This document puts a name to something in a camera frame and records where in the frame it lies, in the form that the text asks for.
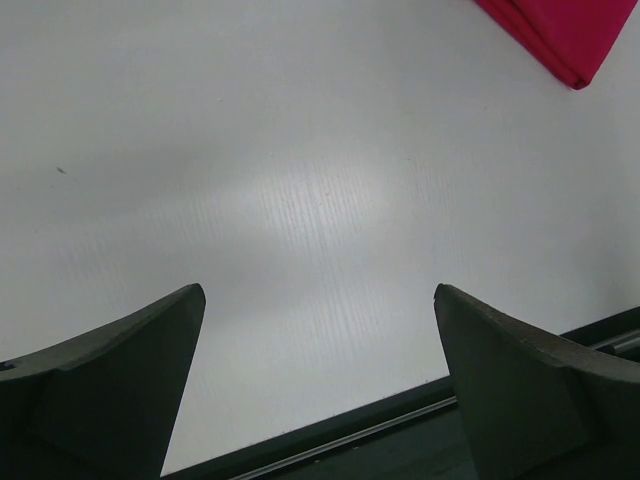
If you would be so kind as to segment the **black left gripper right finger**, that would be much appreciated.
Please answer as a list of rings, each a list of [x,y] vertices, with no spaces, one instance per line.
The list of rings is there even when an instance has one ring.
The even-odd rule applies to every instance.
[[[434,309],[479,478],[638,478],[637,319],[583,346],[451,285]]]

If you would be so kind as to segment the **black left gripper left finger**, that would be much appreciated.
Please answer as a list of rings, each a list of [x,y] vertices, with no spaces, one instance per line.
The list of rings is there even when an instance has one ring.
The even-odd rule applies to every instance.
[[[2,478],[159,478],[205,306],[203,288],[187,285],[2,362]]]

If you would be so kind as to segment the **magenta t shirt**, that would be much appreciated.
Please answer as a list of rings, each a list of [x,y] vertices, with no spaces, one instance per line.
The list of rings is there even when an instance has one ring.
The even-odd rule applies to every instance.
[[[477,3],[561,83],[592,82],[636,0],[481,0]]]

